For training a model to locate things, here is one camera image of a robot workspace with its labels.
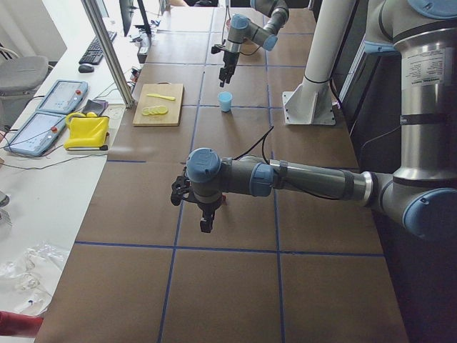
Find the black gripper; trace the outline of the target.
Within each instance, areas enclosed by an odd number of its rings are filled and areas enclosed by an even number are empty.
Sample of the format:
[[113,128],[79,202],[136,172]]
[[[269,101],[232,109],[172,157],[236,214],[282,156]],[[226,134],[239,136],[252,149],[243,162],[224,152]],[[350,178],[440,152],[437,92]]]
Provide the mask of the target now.
[[223,61],[224,67],[220,68],[219,71],[220,87],[224,87],[225,83],[229,84],[231,82],[231,78],[234,75],[238,63],[238,52],[225,51]]
[[215,211],[221,205],[222,205],[222,198],[218,198],[216,201],[211,202],[211,203],[197,202],[197,206],[203,213],[203,217],[200,220],[201,232],[209,233],[209,231],[212,231]]

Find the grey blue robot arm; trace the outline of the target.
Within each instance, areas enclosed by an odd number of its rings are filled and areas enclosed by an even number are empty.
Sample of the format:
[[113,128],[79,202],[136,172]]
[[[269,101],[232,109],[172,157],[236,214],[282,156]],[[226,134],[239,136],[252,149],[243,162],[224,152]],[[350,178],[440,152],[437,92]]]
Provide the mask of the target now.
[[266,197],[272,189],[354,200],[430,241],[456,233],[456,3],[370,1],[365,50],[401,55],[401,165],[392,174],[306,166],[243,155],[190,153],[174,204],[202,211],[210,232],[226,193]]
[[266,51],[271,51],[278,41],[277,33],[289,18],[285,1],[250,1],[252,9],[267,16],[269,20],[261,27],[242,14],[234,14],[230,20],[228,36],[224,43],[211,47],[211,53],[224,53],[224,66],[219,71],[219,86],[229,84],[238,63],[241,46],[245,40],[251,41]]

